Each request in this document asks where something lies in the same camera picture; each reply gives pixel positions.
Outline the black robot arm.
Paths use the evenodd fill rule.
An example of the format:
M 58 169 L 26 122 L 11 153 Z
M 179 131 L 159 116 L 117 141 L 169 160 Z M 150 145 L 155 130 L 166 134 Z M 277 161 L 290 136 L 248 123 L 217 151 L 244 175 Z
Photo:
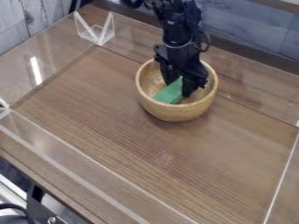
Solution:
M 202 29 L 202 8 L 196 0 L 121 0 L 131 9 L 145 6 L 154 12 L 163 28 L 163 43 L 154 46 L 154 59 L 161 65 L 163 81 L 171 85 L 182 77 L 182 96 L 190 97 L 206 88 L 209 71 L 201 54 L 212 46 Z

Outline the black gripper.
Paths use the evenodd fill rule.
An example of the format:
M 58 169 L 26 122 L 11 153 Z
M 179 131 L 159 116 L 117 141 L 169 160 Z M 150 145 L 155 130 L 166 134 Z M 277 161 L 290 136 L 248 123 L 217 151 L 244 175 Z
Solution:
M 201 61 L 201 50 L 194 45 L 171 48 L 159 44 L 154 46 L 155 61 L 161 64 L 163 81 L 173 84 L 182 76 L 182 95 L 190 97 L 198 88 L 206 88 L 209 71 Z

